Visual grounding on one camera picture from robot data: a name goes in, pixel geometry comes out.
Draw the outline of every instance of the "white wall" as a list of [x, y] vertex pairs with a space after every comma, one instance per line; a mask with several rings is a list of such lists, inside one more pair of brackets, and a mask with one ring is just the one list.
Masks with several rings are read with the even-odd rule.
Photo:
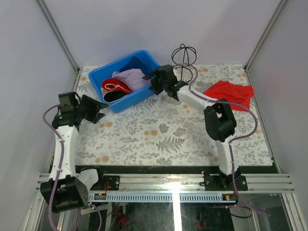
[[308, 1], [289, 1], [250, 74], [279, 165], [308, 222]]
[[17, 231], [53, 144], [42, 115], [74, 74], [34, 0], [0, 1], [0, 71], [0, 229]]
[[170, 63], [181, 43], [199, 64], [245, 64], [280, 0], [45, 0], [79, 66], [140, 49]]

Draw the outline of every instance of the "floral pattern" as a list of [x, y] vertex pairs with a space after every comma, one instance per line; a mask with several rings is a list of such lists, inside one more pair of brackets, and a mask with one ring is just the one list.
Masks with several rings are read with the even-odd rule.
[[[89, 78], [100, 66], [84, 66], [77, 93], [99, 100]], [[196, 65], [199, 77], [194, 88], [204, 92], [219, 80], [247, 85], [241, 65]], [[184, 71], [184, 79], [190, 72]], [[251, 109], [256, 114], [254, 103]], [[219, 164], [215, 142], [207, 135], [203, 112], [178, 102], [165, 92], [152, 96], [115, 114], [109, 108], [97, 124], [86, 120], [80, 125], [76, 165], [212, 166]], [[233, 111], [237, 121], [235, 135], [254, 127], [247, 112]], [[249, 138], [233, 143], [239, 165], [271, 165], [261, 126]]]

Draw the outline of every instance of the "red cloth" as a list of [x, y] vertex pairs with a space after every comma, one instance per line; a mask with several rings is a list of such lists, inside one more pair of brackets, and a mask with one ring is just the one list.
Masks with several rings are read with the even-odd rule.
[[[218, 100], [225, 98], [229, 102], [241, 104], [248, 109], [250, 108], [250, 99], [255, 95], [251, 85], [243, 86], [228, 81], [219, 81], [215, 83], [208, 90], [203, 92], [203, 94]], [[245, 111], [243, 108], [235, 105], [231, 105], [231, 109]]]
[[124, 84], [123, 82], [115, 79], [115, 78], [108, 78], [105, 79], [104, 82], [102, 83], [102, 88], [104, 88], [107, 91], [115, 91], [115, 90], [120, 90], [126, 94], [130, 94], [131, 90], [129, 87]]

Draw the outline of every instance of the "lavender towel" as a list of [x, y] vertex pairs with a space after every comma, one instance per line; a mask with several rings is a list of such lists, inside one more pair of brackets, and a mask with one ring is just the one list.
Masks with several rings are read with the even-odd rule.
[[151, 84], [149, 80], [142, 79], [144, 73], [140, 69], [130, 69], [123, 72], [113, 72], [112, 78], [115, 78], [126, 84], [131, 91], [137, 91]]

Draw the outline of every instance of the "blue plastic container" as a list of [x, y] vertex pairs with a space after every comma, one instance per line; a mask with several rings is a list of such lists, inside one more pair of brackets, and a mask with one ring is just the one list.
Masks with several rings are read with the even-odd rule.
[[[137, 57], [148, 69], [149, 72], [155, 70], [159, 64], [158, 62], [147, 52], [144, 50], [137, 51], [133, 54], [130, 54], [122, 59], [114, 61], [110, 64], [102, 66], [98, 69], [95, 69], [89, 73], [89, 79], [94, 86], [98, 96], [100, 97], [103, 103], [106, 103], [103, 99], [103, 95], [101, 92], [102, 82], [112, 77], [112, 73], [114, 71], [119, 72], [119, 70], [127, 65], [132, 57]], [[124, 111], [125, 109], [135, 105], [142, 100], [154, 95], [154, 93], [149, 89], [151, 85], [148, 85], [144, 88], [141, 88], [137, 91], [132, 92], [129, 95], [126, 95], [122, 99], [114, 102], [114, 103], [106, 103], [110, 106], [111, 110], [115, 113], [119, 113]]]

